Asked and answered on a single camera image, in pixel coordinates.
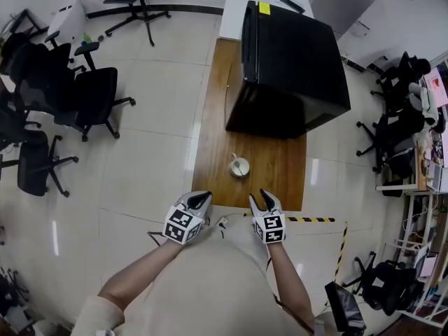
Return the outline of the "white air purifier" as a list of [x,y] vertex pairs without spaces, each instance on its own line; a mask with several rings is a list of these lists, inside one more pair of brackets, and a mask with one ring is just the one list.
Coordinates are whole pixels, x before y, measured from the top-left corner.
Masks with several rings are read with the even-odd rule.
[[58,44],[73,43],[81,39],[85,32],[86,22],[85,9],[81,0],[71,0],[56,12],[48,28],[48,34],[58,32],[59,35],[55,37]]

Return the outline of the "black wheeled screen stand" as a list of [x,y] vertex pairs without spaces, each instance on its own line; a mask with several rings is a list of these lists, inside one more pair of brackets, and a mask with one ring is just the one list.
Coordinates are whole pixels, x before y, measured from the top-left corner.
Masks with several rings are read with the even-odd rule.
[[124,27],[134,21],[142,21],[146,26],[148,34],[148,40],[152,47],[155,46],[153,37],[151,34],[150,22],[159,18],[171,18],[172,15],[168,10],[162,10],[158,13],[152,13],[150,9],[149,0],[104,0],[104,5],[121,5],[120,8],[101,10],[97,12],[87,13],[88,19],[100,18],[109,15],[117,15],[121,13],[129,13],[129,16],[122,22],[113,25],[107,29],[104,33],[107,37],[111,37],[113,32],[117,29]]

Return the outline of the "black screen device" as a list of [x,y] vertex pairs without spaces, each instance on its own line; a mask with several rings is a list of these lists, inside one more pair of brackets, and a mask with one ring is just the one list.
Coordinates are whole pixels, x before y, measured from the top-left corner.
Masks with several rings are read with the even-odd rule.
[[352,293],[334,281],[325,285],[337,331],[342,336],[364,336],[366,325]]

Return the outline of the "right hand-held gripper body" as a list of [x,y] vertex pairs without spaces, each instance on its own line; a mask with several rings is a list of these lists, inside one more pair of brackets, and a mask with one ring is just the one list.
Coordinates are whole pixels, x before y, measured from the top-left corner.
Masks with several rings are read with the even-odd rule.
[[253,224],[263,244],[283,242],[286,238],[286,217],[278,210],[254,216]]

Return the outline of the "pink computer monitor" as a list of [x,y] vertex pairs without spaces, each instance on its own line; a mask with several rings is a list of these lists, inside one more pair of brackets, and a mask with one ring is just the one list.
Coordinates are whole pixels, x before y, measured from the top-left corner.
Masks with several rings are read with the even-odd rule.
[[423,77],[426,88],[432,92],[437,107],[448,104],[448,94],[438,68],[435,66]]

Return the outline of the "person's left forearm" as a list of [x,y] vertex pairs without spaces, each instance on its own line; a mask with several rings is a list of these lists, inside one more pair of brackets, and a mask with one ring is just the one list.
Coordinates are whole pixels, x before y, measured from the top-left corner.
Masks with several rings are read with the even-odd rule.
[[98,296],[112,302],[122,311],[156,279],[175,259],[184,245],[167,240],[161,246],[114,274],[102,287]]

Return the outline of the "wood top white desk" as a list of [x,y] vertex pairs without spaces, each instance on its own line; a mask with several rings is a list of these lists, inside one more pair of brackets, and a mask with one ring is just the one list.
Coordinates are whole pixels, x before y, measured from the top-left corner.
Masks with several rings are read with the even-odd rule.
[[398,183],[400,178],[384,167],[376,177],[375,190],[448,194],[448,128],[442,134],[432,133],[427,149],[417,146],[412,152],[410,176]]

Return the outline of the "grey tall cabinet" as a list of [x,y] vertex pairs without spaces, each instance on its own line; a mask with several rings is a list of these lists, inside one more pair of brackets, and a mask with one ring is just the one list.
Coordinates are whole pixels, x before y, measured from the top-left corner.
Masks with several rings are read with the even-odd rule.
[[329,25],[339,40],[375,0],[313,0],[314,19]]

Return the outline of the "white metal shelf rack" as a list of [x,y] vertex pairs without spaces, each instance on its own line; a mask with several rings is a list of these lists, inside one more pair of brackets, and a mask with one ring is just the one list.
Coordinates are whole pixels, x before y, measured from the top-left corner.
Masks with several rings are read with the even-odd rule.
[[443,329],[448,326],[448,195],[409,195],[402,234],[392,244],[398,260],[416,270],[422,291],[400,313]]

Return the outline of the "white wall router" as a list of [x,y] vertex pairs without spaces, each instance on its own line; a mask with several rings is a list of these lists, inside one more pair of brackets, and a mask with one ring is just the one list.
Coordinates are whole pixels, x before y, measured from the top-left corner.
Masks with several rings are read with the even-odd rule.
[[370,28],[360,21],[355,21],[350,27],[349,32],[355,37],[363,38],[369,34]]

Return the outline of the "white ceramic cup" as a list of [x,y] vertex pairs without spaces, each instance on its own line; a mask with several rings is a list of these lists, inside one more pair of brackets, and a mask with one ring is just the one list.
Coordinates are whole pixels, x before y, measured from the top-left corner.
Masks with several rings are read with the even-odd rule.
[[[234,166],[234,161],[237,160],[240,163],[240,169],[243,173],[243,176],[239,175],[239,171]],[[229,164],[229,172],[230,174],[238,179],[246,178],[250,172],[250,164],[249,161],[243,157],[238,157],[235,153],[232,154],[232,160]]]

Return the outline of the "person's right forearm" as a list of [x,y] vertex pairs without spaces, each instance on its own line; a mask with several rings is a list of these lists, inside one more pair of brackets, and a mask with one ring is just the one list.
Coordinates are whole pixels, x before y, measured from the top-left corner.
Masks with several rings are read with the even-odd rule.
[[315,318],[307,290],[281,242],[267,245],[283,309],[310,332]]

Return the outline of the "black mini fridge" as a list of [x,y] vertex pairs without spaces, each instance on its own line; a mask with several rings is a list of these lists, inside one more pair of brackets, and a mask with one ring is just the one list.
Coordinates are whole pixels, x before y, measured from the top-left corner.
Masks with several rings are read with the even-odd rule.
[[331,27],[259,2],[246,6],[227,79],[225,128],[296,139],[350,110],[349,91]]

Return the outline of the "person's beige shirt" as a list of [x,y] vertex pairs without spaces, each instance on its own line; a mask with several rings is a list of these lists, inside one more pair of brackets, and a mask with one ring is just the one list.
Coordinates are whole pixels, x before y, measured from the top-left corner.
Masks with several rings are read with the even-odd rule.
[[250,218],[208,227],[127,308],[87,298],[71,336],[312,336],[279,301]]

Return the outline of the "yellow black hazard tape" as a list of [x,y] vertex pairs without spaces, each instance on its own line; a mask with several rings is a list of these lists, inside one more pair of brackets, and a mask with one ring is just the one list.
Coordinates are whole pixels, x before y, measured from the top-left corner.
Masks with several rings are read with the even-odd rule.
[[308,218],[286,216],[285,219],[295,223],[335,223],[334,218]]
[[345,221],[344,222],[344,231],[343,231],[343,234],[342,234],[342,243],[340,245],[339,257],[337,259],[337,266],[336,266],[336,270],[335,270],[335,273],[334,273],[334,279],[333,279],[334,282],[337,281],[337,276],[339,274],[340,265],[341,265],[341,261],[342,261],[343,254],[344,254],[344,247],[345,247],[346,240],[347,240],[347,232],[348,232],[348,222]]

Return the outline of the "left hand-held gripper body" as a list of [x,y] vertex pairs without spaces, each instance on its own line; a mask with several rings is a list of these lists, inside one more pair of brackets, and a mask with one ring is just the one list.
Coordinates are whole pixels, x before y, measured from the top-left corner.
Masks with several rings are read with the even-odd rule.
[[178,244],[185,245],[194,239],[208,220],[207,210],[192,210],[190,205],[178,201],[169,208],[162,229],[162,235]]

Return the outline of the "large black office chair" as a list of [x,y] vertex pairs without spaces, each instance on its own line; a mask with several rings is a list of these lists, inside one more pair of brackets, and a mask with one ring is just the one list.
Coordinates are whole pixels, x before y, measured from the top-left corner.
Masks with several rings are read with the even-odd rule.
[[120,104],[135,106],[137,103],[131,97],[116,99],[118,70],[95,67],[91,53],[99,47],[100,43],[95,41],[76,49],[74,55],[84,56],[90,68],[78,74],[47,49],[15,84],[21,98],[17,106],[25,111],[52,115],[55,124],[78,130],[84,142],[90,129],[97,125],[105,125],[113,138],[119,139],[119,131],[109,122],[112,109]]

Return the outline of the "black phone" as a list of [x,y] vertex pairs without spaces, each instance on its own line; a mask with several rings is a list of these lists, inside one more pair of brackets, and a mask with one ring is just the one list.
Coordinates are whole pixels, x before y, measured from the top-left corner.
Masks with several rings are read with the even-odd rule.
[[291,0],[280,0],[280,2],[282,4],[284,4],[284,5],[286,5],[287,7],[293,9],[294,11],[298,12],[299,14],[304,14],[305,13],[305,9],[301,5],[295,3],[294,1],[291,1]]

